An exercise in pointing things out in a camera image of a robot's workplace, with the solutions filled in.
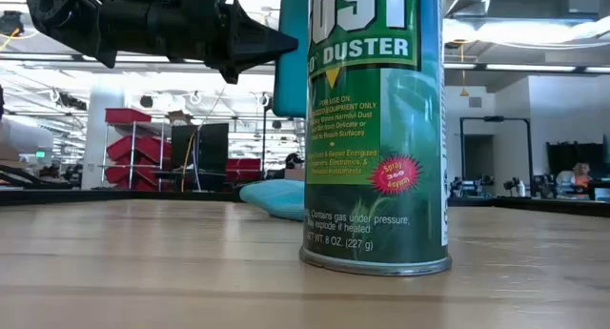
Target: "teal can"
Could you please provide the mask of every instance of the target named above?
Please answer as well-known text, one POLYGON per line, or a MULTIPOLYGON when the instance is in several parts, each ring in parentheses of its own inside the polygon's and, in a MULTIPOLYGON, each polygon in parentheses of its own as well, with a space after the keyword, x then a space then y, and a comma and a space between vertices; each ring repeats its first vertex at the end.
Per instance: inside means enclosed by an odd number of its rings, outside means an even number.
POLYGON ((451 267, 441 0, 311 0, 301 258, 367 275, 451 267))

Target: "wooden table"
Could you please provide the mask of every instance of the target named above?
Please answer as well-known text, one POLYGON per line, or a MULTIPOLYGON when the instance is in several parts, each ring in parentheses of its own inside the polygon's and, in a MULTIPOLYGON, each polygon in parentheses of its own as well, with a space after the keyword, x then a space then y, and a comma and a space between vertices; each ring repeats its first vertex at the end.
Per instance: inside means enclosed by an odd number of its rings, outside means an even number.
POLYGON ((0 327, 608 328, 610 220, 453 208, 452 271, 298 260, 301 224, 245 204, 0 208, 0 327))

